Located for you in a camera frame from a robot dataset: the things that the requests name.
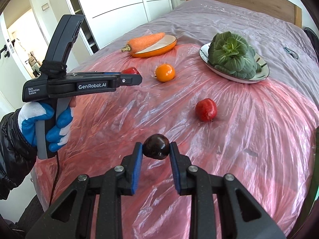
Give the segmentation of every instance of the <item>orange tomato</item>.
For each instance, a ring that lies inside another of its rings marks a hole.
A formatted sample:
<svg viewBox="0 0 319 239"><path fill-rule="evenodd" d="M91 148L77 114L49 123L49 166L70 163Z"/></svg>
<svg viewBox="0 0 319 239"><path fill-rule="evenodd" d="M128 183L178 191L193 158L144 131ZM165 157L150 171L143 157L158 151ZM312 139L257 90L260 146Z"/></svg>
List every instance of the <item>orange tomato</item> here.
<svg viewBox="0 0 319 239"><path fill-rule="evenodd" d="M175 77L175 69L170 64L162 64L156 68L155 75L160 82L168 82Z"/></svg>

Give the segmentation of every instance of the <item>gray handle grip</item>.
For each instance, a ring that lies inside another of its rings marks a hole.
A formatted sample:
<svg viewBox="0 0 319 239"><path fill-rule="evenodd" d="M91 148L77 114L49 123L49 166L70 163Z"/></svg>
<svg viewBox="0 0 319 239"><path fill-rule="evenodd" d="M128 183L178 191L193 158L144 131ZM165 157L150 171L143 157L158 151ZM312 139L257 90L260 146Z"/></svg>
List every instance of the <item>gray handle grip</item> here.
<svg viewBox="0 0 319 239"><path fill-rule="evenodd" d="M71 101L72 97L61 98L57 100L56 109L55 110L55 122L60 114L65 111ZM35 123L35 137L37 140L37 148L38 148L38 158L40 160L49 159L55 156L48 149L48 142L45 139L46 135L46 127L45 120L39 120Z"/></svg>

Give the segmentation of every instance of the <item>carrot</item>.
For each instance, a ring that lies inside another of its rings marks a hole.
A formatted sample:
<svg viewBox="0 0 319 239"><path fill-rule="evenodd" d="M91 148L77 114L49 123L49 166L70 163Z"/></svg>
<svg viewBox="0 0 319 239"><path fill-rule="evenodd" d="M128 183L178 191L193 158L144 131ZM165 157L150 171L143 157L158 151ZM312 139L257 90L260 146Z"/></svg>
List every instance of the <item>carrot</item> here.
<svg viewBox="0 0 319 239"><path fill-rule="evenodd" d="M127 42L126 47L122 48L121 51L122 52L128 51L130 53L140 52L154 45L155 43L160 41L162 38L164 38L164 36L165 36L165 33L160 32L156 34L133 38Z"/></svg>

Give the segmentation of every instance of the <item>pink plastic sheet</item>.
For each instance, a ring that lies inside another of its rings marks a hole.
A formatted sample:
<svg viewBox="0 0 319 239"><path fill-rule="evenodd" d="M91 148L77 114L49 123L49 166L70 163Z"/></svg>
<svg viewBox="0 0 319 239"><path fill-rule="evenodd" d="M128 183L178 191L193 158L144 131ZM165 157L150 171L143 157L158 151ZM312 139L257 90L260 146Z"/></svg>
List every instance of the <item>pink plastic sheet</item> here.
<svg viewBox="0 0 319 239"><path fill-rule="evenodd" d="M289 233L313 172L318 110L271 78L252 85L228 81L209 70L198 51L198 46L185 44L149 59L114 52L86 69L117 72L136 67L143 82L77 98L71 139L59 152L61 174L54 200L79 174L101 175L131 154L135 142L161 133L208 173L233 173ZM153 77L162 63L176 69L170 82ZM195 116L195 105L204 98L217 104L211 123ZM37 160L33 169L44 208L55 172L54 158ZM189 218L190 198L176 193L169 158L144 157L136 195L122 200L124 238L187 239Z"/></svg>

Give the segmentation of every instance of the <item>dark tomato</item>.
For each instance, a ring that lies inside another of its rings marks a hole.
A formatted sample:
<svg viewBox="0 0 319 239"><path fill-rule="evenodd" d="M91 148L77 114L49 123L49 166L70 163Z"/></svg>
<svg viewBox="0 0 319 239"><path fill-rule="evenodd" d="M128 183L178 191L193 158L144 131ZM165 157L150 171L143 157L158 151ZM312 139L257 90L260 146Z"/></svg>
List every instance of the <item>dark tomato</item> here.
<svg viewBox="0 0 319 239"><path fill-rule="evenodd" d="M121 71L121 73L128 73L128 74L140 74L139 71L135 67L130 67Z"/></svg>
<svg viewBox="0 0 319 239"><path fill-rule="evenodd" d="M157 160L165 159L170 152L169 140L162 134L154 134L145 140L143 154Z"/></svg>
<svg viewBox="0 0 319 239"><path fill-rule="evenodd" d="M201 121L211 121L217 115L216 103L212 99L204 99L197 103L195 112Z"/></svg>

